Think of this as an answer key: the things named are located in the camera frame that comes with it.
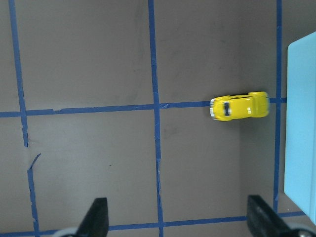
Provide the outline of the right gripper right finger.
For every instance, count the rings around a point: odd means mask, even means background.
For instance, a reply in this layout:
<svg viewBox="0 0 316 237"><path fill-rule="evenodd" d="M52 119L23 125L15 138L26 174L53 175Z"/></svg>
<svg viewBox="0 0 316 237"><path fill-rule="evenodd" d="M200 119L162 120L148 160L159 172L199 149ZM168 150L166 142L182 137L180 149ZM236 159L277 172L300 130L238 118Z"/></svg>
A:
<svg viewBox="0 0 316 237"><path fill-rule="evenodd" d="M307 228L291 227L259 195L247 198L247 227L253 237L314 237Z"/></svg>

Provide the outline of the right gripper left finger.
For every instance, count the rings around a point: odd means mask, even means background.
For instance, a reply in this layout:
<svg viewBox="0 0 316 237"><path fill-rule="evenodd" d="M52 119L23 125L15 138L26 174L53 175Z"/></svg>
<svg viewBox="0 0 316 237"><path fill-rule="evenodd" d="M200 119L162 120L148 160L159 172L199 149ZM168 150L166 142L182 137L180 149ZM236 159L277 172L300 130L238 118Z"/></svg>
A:
<svg viewBox="0 0 316 237"><path fill-rule="evenodd" d="M106 237L109 231L108 201L96 198L78 227L54 233L55 237Z"/></svg>

